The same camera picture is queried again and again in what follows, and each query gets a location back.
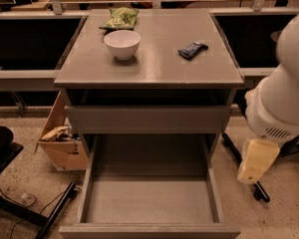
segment green plastic bag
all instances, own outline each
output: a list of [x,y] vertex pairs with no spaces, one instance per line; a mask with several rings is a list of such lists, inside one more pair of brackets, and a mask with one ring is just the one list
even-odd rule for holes
[[117,9],[110,9],[111,19],[100,26],[100,29],[105,30],[133,30],[137,22],[139,14],[138,9],[131,9],[121,7]]

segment floor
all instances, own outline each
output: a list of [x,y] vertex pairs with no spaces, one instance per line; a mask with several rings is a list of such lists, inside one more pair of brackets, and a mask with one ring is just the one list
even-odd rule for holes
[[[289,7],[299,7],[299,0],[289,0]],[[0,188],[10,198],[22,203],[25,193],[37,201],[30,207],[49,215],[55,202],[44,208],[70,182],[83,186],[83,171],[58,171],[37,140],[47,119],[48,110],[29,111],[23,117],[11,111],[0,111],[0,125],[14,132],[14,140],[24,145],[24,150],[0,175]],[[226,132],[241,150],[245,141],[254,136],[244,117],[231,116]],[[250,186],[237,182],[237,164],[227,147],[219,140],[212,164],[218,185],[225,222],[241,229],[237,239],[298,239],[299,238],[299,154],[278,158],[261,179],[271,197],[270,203],[256,201]],[[46,238],[61,239],[61,225],[76,221],[81,193],[67,203]],[[38,227],[20,222],[0,210],[0,239],[35,238]]]

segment drawer front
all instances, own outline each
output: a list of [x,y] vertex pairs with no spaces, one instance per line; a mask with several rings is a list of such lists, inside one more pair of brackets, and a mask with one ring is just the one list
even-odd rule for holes
[[225,130],[229,106],[66,107],[78,133],[218,133]]
[[234,239],[239,230],[225,225],[208,226],[95,226],[61,227],[65,239]]

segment gray cabinet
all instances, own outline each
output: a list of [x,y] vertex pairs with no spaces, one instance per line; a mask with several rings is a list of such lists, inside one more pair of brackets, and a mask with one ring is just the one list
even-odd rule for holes
[[51,92],[85,14],[0,16],[0,92]]
[[[77,222],[65,238],[235,238],[211,166],[243,86],[207,10],[142,10],[133,58],[119,61],[93,10],[55,87],[89,153]],[[177,49],[209,50],[192,61]]]

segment cabinet top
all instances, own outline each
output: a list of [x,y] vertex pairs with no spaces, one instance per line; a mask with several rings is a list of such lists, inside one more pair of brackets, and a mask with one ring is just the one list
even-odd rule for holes
[[[238,88],[243,84],[207,9],[140,10],[135,56],[116,59],[99,29],[110,10],[92,10],[55,81],[56,88]],[[187,61],[178,49],[209,49]]]

